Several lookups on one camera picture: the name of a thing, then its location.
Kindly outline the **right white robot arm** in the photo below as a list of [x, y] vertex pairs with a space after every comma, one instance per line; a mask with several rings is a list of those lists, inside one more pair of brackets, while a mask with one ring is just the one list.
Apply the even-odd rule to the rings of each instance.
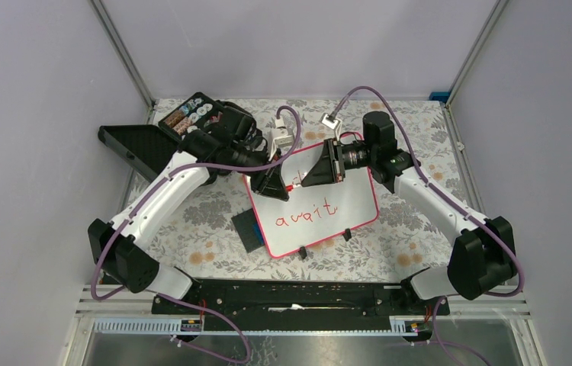
[[336, 138], [323, 142], [319, 159], [302, 185], [343, 183], [346, 173], [367, 168], [390, 193], [412, 204], [452, 246], [447, 265], [419, 271], [401, 283], [402, 308], [421, 313], [430, 300], [458, 294], [474, 300], [518, 273], [513, 228], [503, 217], [490, 219], [467, 208], [426, 176], [410, 153], [399, 148], [394, 122], [382, 111], [362, 118], [363, 137], [352, 143]]

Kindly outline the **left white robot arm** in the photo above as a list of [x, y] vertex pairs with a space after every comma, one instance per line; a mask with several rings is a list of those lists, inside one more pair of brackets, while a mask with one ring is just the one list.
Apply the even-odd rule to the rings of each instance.
[[282, 201], [288, 191], [281, 178], [281, 164], [294, 152], [252, 151], [201, 130], [187, 134], [178, 152], [172, 155], [161, 174], [133, 202], [109, 222], [95, 220], [88, 228], [96, 268], [91, 281], [91, 296], [107, 300], [115, 291], [100, 295], [100, 273], [111, 276], [131, 293], [150, 291], [170, 297], [180, 313], [190, 313], [199, 303], [191, 277], [152, 258], [147, 248], [161, 225], [217, 170], [240, 172], [258, 184], [260, 194]]

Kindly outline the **pink framed whiteboard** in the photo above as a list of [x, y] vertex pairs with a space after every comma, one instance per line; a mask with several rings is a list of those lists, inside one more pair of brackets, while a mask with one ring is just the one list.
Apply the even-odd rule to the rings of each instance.
[[[282, 166], [286, 185], [300, 184], [320, 157], [321, 142], [299, 149]], [[264, 248], [272, 258], [292, 255], [300, 249], [336, 236], [352, 233], [374, 222], [379, 215], [374, 182], [367, 168], [351, 170], [333, 185], [297, 188], [284, 202], [259, 196], [245, 182], [255, 211]]]

